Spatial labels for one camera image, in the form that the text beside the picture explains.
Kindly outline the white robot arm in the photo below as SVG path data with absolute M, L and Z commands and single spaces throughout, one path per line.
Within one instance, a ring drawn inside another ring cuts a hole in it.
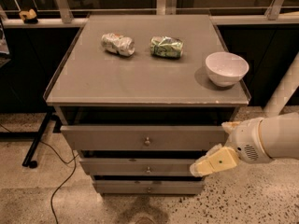
M 195 177 L 235 168 L 240 161 L 269 163 L 279 158 L 299 158 L 299 114 L 223 122 L 228 133 L 218 144 L 190 166 Z

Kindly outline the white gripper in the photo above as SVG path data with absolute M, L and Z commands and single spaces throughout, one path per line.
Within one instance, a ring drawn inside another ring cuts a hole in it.
M 245 121 L 223 122 L 221 127 L 228 133 L 225 147 L 218 144 L 190 166 L 195 177 L 235 168 L 239 158 L 246 163 L 269 163 L 272 159 L 263 148 L 260 126 L 263 118 Z

